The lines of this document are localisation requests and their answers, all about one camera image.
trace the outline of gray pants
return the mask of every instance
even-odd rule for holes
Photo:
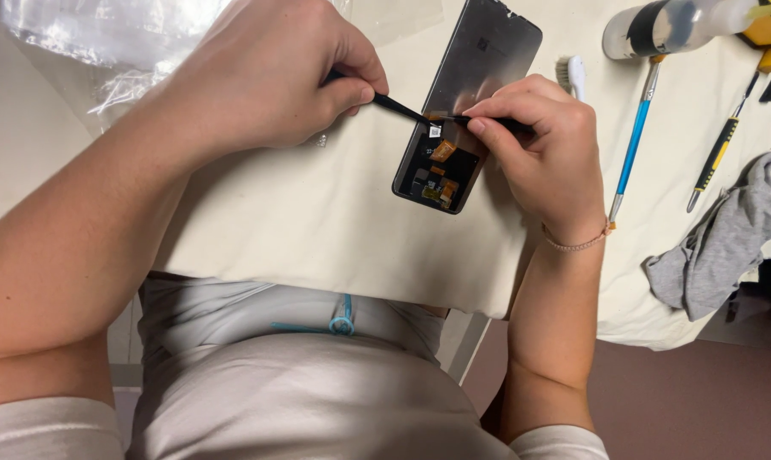
[[[166,359],[201,345],[229,345],[290,334],[273,322],[328,331],[344,312],[344,295],[265,282],[224,282],[150,273],[139,295],[144,316],[144,381]],[[351,296],[353,337],[382,340],[437,366],[444,319],[419,305]]]

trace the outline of person's right hand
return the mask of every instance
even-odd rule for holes
[[[352,78],[321,86],[332,67]],[[389,87],[373,45],[327,0],[235,0],[133,111],[169,119],[206,162],[296,145],[374,91]]]
[[[516,200],[541,216],[557,243],[581,245],[601,234],[604,183],[590,106],[541,75],[530,75],[463,115],[473,118],[468,129],[496,156]],[[532,125],[538,137],[523,148],[491,120],[500,117]]]

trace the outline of braided bracelet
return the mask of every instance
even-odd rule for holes
[[[561,251],[561,252],[578,252],[579,250],[585,250],[591,246],[595,246],[601,240],[609,236],[609,234],[612,232],[613,232],[613,229],[609,227],[609,219],[607,219],[607,225],[605,226],[604,231],[601,232],[600,235],[595,236],[594,240],[588,241],[583,245],[578,245],[578,246],[561,246],[553,240],[553,234],[550,233],[550,229],[548,229],[547,226],[544,225],[544,223],[542,222],[542,233],[544,234],[544,239],[547,240],[547,242],[551,246],[553,246],[555,250]]]

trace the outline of blue drawstring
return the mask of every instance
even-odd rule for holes
[[[340,316],[336,316],[329,321],[329,330],[307,328],[305,326],[296,326],[284,322],[273,322],[272,327],[293,332],[307,332],[311,334],[334,334],[335,336],[354,335],[354,323],[351,322],[351,296],[344,294],[344,311]]]

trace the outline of bottle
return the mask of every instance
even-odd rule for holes
[[[604,53],[629,59],[692,51],[768,15],[771,4],[757,0],[660,0],[614,16],[604,31]]]

